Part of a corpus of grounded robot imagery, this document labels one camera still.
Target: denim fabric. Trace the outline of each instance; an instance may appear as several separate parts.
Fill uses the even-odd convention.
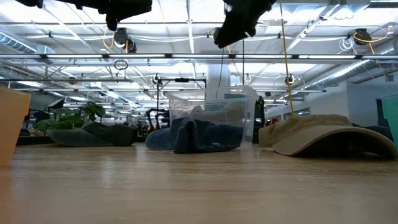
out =
[[[242,136],[242,127],[180,118],[172,121],[171,128],[151,133],[146,146],[153,150],[174,150],[177,154],[225,152],[239,147]]]

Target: wooden table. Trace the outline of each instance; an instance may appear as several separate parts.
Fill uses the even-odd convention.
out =
[[[398,162],[18,147],[0,223],[398,223]]]

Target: clear plastic bin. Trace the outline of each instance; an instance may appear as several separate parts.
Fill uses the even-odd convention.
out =
[[[251,144],[258,94],[248,86],[167,93],[170,121],[191,117],[215,124],[243,127],[242,144]]]

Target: exhaust duct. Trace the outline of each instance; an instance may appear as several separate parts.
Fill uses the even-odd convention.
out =
[[[394,39],[380,47],[377,52],[380,55],[397,55],[398,54],[398,39]],[[360,73],[372,70],[377,67],[377,63],[374,60],[361,60],[349,65],[341,65],[336,67],[329,72],[324,73],[318,81],[311,82],[308,85],[298,87],[298,89],[311,89],[318,86],[328,86],[337,84],[351,77],[354,77]]]

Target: potted plant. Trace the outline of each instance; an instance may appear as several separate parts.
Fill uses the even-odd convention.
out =
[[[50,119],[38,121],[35,129],[46,133],[48,130],[69,130],[73,128],[81,128],[84,120],[80,116],[80,110],[57,109]]]
[[[94,122],[96,120],[96,115],[100,118],[105,115],[105,109],[101,105],[97,105],[94,102],[88,102],[80,109],[84,112],[83,120],[85,123],[90,121]]]

